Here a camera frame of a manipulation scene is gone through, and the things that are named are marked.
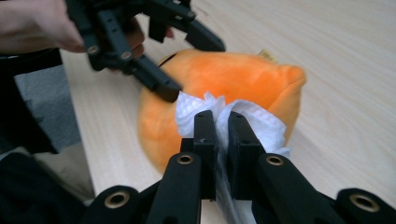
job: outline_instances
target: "light wood surface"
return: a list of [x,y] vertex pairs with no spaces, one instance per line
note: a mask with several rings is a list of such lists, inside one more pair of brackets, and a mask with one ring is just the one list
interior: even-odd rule
[[[289,147],[317,190],[334,198],[339,189],[366,189],[396,207],[395,1],[200,0],[192,8],[228,51],[267,49],[306,71]],[[146,29],[147,18],[138,19]],[[190,46],[177,33],[145,47],[159,61]],[[63,58],[96,193],[118,184],[141,190],[161,178],[135,134],[140,85],[94,73],[83,54]]]

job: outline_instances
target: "orange plush toy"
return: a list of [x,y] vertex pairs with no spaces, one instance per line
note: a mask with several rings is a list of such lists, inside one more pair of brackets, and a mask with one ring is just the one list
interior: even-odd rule
[[[243,99],[260,105],[286,124],[288,141],[305,84],[301,68],[278,65],[257,55],[187,49],[165,59],[162,69],[189,95],[203,98],[209,91],[215,97],[224,95],[227,104]],[[145,88],[142,90],[139,139],[161,172],[170,157],[180,151],[182,137],[177,132],[176,104],[165,102]]]

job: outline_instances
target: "floor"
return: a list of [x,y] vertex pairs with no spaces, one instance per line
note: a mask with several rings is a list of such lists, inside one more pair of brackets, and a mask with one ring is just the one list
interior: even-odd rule
[[16,76],[16,81],[28,108],[58,151],[80,141],[62,65]]

